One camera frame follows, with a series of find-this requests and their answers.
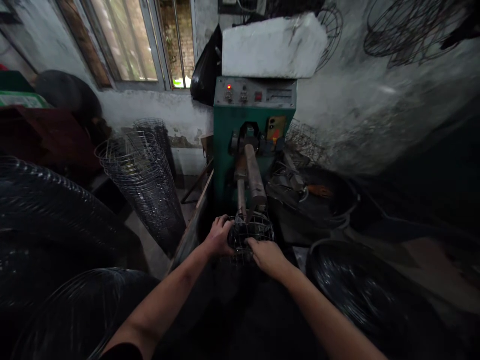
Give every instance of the control panel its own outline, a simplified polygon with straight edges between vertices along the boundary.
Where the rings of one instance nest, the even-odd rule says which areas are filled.
[[[215,106],[295,109],[297,81],[219,77],[215,89]]]

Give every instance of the wire cage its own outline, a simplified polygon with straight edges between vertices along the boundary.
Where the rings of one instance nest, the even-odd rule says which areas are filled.
[[[323,8],[316,17],[320,24],[326,31],[328,38],[328,45],[320,58],[320,62],[315,72],[322,69],[332,58],[337,50],[340,39],[342,38],[342,30],[344,27],[344,19],[342,13],[335,4],[331,4],[326,8]]]
[[[458,43],[442,49],[449,35],[468,15],[468,1],[396,0],[381,12],[376,1],[368,15],[364,51],[372,57],[390,57],[388,68],[437,59]]]
[[[28,231],[113,261],[140,239],[90,192],[41,166],[0,158],[0,226]]]
[[[317,129],[297,119],[291,122],[286,145],[292,152],[292,161],[297,169],[319,165],[326,156],[325,149],[319,145]]]
[[[268,213],[255,212],[248,224],[240,216],[233,216],[235,220],[228,234],[228,245],[235,250],[235,255],[229,258],[231,264],[245,265],[253,261],[253,252],[246,243],[248,238],[257,241],[275,241],[274,227]]]
[[[139,132],[152,133],[155,136],[156,143],[160,146],[168,161],[171,176],[175,180],[177,171],[175,169],[174,154],[172,153],[172,145],[170,144],[169,131],[165,126],[165,121],[160,118],[143,118],[135,121],[133,128]]]
[[[146,229],[171,258],[185,231],[185,219],[163,150],[150,132],[112,137],[95,150]]]

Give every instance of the forearm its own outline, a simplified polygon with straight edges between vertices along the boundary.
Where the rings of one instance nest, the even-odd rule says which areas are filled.
[[[289,266],[280,282],[332,360],[387,360],[299,269]]]
[[[141,350],[144,360],[150,359],[156,345],[172,326],[189,297],[211,253],[205,243],[197,247],[133,311],[111,339],[105,352],[117,344],[132,343]]]

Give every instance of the stacked wire cages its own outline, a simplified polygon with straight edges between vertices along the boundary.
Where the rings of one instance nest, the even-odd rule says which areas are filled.
[[[135,121],[133,127],[136,131],[153,134],[156,143],[165,154],[168,166],[170,167],[171,176],[173,180],[175,180],[177,178],[177,171],[175,169],[174,154],[172,153],[169,132],[165,126],[165,122],[162,119],[150,117]]]
[[[238,215],[231,217],[230,220],[235,220],[228,234],[228,245],[235,251],[235,254],[229,258],[233,265],[243,266],[253,263],[254,254],[247,244],[248,238],[254,238],[257,241],[275,241],[274,227],[267,212],[256,211],[248,224],[242,216]]]
[[[91,193],[45,167],[12,156],[0,158],[0,227],[113,260],[141,244]]]
[[[150,235],[172,258],[186,225],[169,163],[155,136],[144,131],[114,136],[95,154]]]
[[[318,144],[318,131],[293,119],[286,135],[286,145],[291,151],[292,161],[297,169],[313,167],[325,162],[325,149]]]

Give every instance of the hand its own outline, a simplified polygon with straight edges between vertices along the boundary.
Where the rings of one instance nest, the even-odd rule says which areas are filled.
[[[260,269],[275,280],[282,282],[283,277],[293,266],[284,256],[282,250],[273,241],[247,239],[253,251],[253,259]]]
[[[227,238],[235,220],[227,221],[228,215],[217,217],[211,226],[210,233],[203,244],[206,246],[210,255],[232,256],[235,251],[229,246]]]

